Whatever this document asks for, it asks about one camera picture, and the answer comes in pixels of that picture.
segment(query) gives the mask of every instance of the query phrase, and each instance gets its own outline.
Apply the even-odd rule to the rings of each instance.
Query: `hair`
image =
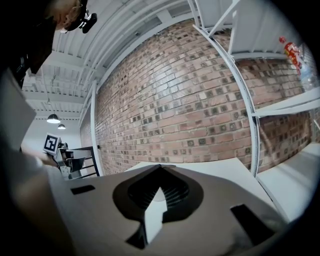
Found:
[[[80,0],[51,0],[48,4],[45,15],[52,17],[57,22],[56,29],[60,30],[66,28],[74,22],[80,14],[80,8],[78,13],[70,19],[69,14],[73,7],[80,6]]]

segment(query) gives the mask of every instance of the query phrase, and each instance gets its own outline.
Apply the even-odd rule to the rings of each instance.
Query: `black slot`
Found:
[[[92,185],[86,185],[86,186],[71,188],[70,190],[71,190],[72,194],[78,195],[78,194],[85,193],[85,192],[95,190],[95,189],[96,188]]]
[[[230,210],[254,246],[275,234],[244,204],[234,206]]]

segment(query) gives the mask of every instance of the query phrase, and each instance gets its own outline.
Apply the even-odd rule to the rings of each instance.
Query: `brick wall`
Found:
[[[304,92],[297,71],[288,60],[250,59],[238,61],[236,65],[246,80],[256,109]],[[258,172],[282,163],[310,143],[309,118],[308,112],[260,118]],[[251,156],[239,159],[248,164]]]
[[[189,163],[238,157],[250,167],[249,122],[238,85],[192,24],[192,20],[175,24],[145,41],[101,87],[95,131],[107,174],[123,172],[140,161]],[[215,38],[228,47],[228,31]],[[303,92],[296,70],[285,60],[242,60],[237,66],[258,107]],[[81,142],[87,141],[87,121],[81,126]],[[306,113],[263,118],[259,170],[301,150],[310,139],[308,122]]]

